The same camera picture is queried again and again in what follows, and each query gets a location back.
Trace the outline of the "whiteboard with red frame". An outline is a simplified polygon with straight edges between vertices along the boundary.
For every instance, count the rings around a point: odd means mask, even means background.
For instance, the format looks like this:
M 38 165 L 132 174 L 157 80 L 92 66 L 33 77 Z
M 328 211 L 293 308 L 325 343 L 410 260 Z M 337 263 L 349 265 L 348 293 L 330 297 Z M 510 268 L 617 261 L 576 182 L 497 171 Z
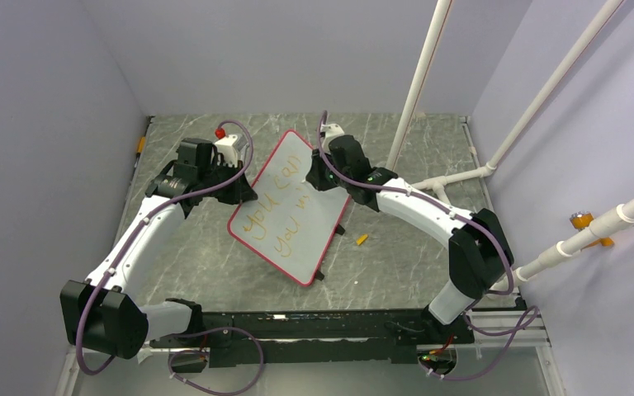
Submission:
M 305 180 L 311 154 L 302 136 L 286 131 L 253 181 L 258 198 L 227 223 L 232 237 L 303 286 L 317 278 L 349 201 L 342 189 L 317 191 Z

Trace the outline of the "yellow marker cap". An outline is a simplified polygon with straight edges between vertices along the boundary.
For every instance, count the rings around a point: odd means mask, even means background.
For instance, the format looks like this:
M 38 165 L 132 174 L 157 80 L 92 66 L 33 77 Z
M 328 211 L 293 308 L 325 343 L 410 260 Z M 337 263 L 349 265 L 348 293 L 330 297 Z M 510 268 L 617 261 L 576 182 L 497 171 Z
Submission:
M 357 244 L 358 246 L 361 246 L 364 242 L 366 242 L 366 241 L 367 241 L 368 237 L 369 237 L 369 235 L 368 235 L 368 234 L 363 234 L 363 235 L 361 235 L 361 236 L 357 239 L 356 244 Z

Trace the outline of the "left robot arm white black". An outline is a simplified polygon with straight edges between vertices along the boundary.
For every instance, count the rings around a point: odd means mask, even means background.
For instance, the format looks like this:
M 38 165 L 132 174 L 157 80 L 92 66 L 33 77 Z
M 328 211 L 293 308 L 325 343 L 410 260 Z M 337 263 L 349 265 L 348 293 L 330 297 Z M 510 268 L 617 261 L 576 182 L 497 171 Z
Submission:
M 65 331 L 79 361 L 85 350 L 131 359 L 152 340 L 171 336 L 191 347 L 203 338 L 200 304 L 169 298 L 139 306 L 135 296 L 163 246 L 203 199 L 240 205 L 258 198 L 244 175 L 253 141 L 237 134 L 215 142 L 186 138 L 176 153 L 149 182 L 138 214 L 103 262 L 60 292 Z

